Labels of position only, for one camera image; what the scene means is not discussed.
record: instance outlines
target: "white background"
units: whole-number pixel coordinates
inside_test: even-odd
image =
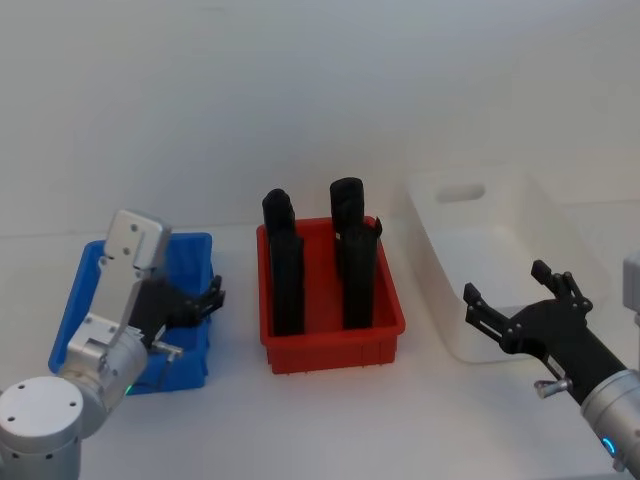
[[[0,235],[385,213],[442,165],[636,158],[632,0],[6,0]]]

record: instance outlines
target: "white bin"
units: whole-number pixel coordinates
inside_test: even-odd
[[[514,167],[418,174],[407,184],[407,253],[449,351],[467,362],[513,359],[465,322],[464,285],[507,316],[551,293],[530,275],[534,260],[571,271],[594,303],[608,294],[608,275],[577,230],[536,181]]]

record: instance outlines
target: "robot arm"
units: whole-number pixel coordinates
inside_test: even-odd
[[[160,341],[167,328],[196,326],[222,305],[220,277],[191,298],[163,275],[171,229],[119,211],[100,258],[89,312],[67,346],[58,377],[20,382],[0,396],[0,457],[6,480],[72,480],[80,445],[118,406],[147,366],[149,352],[182,349]]]
[[[555,299],[529,305],[507,318],[489,307],[468,283],[466,321],[498,342],[504,352],[541,360],[556,380],[536,382],[538,395],[546,398],[569,392],[614,459],[614,468],[628,468],[640,479],[640,375],[628,370],[587,328],[585,316],[593,305],[571,273],[552,274],[537,260],[531,275]]]

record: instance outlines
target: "red bin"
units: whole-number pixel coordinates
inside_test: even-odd
[[[305,333],[276,337],[269,243],[264,225],[257,230],[260,340],[273,373],[393,362],[405,321],[382,242],[378,243],[373,326],[344,330],[342,284],[336,272],[331,218],[298,220],[296,231],[304,238]]]

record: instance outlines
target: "blue plastic bin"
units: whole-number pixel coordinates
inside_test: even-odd
[[[213,240],[208,233],[174,233],[169,240],[166,256],[166,270],[169,281],[192,295],[204,293],[213,278],[211,249]],[[86,316],[98,285],[100,269],[98,261],[104,252],[104,240],[91,242],[84,248],[76,273],[67,307],[62,317],[60,329],[53,351],[49,357],[49,369],[53,373],[64,364],[66,347]],[[160,391],[186,390],[204,385],[209,349],[209,325],[207,318],[196,328],[174,328],[168,330],[163,341],[182,347],[184,355],[177,358],[166,373]],[[165,354],[149,355],[149,364],[137,383],[156,385],[165,366]],[[156,392],[155,388],[134,386],[128,395]]]

